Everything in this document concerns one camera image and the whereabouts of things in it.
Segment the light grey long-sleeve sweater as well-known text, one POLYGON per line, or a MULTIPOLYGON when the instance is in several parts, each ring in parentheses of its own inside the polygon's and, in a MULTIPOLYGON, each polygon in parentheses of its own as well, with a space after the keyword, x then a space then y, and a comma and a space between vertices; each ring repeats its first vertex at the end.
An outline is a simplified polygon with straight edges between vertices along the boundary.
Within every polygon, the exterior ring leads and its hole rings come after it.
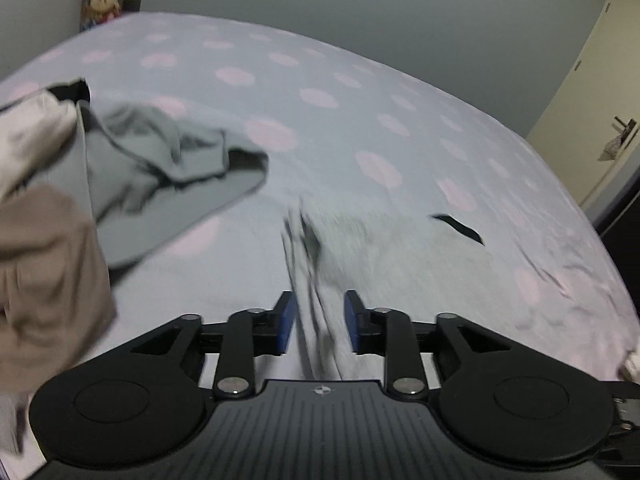
POLYGON ((298 301, 298 340, 314 379, 377 378, 375 358, 352 353, 344 295, 415 321, 454 312, 488 326, 502 297, 484 240, 448 214, 403 216, 378 204, 301 200, 284 219, 288 275, 298 301))

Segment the black garment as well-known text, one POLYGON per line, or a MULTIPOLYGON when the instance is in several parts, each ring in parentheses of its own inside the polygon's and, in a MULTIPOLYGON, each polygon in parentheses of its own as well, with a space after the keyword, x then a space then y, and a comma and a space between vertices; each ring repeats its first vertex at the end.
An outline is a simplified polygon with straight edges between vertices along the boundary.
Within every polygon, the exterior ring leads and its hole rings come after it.
POLYGON ((69 82, 50 84, 46 88, 60 102, 70 101, 74 104, 78 102, 91 102, 91 92, 85 78, 78 78, 69 82))

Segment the taupe brown garment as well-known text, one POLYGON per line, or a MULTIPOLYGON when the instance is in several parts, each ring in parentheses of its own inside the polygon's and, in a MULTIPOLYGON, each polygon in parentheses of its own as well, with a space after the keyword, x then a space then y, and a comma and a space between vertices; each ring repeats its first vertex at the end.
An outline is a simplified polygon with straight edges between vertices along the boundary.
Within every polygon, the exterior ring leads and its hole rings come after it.
POLYGON ((50 185, 1 205, 1 391, 77 363, 116 314, 93 220, 50 185))

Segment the cream door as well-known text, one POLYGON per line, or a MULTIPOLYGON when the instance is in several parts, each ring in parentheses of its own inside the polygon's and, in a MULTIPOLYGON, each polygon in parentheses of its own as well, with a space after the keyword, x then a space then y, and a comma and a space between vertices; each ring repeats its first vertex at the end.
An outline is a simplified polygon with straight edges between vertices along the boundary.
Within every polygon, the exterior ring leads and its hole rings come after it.
POLYGON ((588 209, 639 158, 639 0, 606 0, 582 53, 527 136, 576 203, 588 209), (614 117, 638 122, 615 160, 599 159, 614 117))

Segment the white crumpled garment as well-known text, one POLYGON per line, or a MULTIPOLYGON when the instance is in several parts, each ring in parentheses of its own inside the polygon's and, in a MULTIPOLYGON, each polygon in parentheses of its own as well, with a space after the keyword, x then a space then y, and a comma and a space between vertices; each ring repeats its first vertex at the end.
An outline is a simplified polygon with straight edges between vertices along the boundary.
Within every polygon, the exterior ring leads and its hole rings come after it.
POLYGON ((1 113, 1 199, 46 166, 75 132, 76 106, 41 91, 1 113))

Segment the grey-green garment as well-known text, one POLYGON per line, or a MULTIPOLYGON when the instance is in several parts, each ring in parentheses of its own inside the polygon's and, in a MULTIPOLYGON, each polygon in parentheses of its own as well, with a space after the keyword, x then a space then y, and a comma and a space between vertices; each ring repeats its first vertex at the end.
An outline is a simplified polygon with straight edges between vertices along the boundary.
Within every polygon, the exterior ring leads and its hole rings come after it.
POLYGON ((269 157, 242 134, 146 105, 78 110, 91 210, 112 269, 133 266, 266 183, 269 157))

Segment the polka dot bed sheet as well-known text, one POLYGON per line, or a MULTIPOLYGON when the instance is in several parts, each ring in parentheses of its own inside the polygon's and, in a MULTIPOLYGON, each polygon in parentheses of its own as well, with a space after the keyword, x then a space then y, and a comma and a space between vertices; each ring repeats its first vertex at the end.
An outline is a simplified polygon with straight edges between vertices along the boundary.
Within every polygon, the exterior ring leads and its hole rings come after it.
MULTIPOLYGON (((393 214, 448 214, 480 234, 498 276, 487 327, 600 379, 638 344, 612 260, 534 150, 454 96, 352 52, 234 21, 143 13, 78 35, 4 77, 11 102, 85 78, 93 107, 146 103, 246 136, 266 184, 208 217, 115 285, 111 349, 188 311, 209 321, 292 286, 284 219, 301 200, 346 198, 393 214)), ((308 377, 298 325, 259 373, 308 377)))

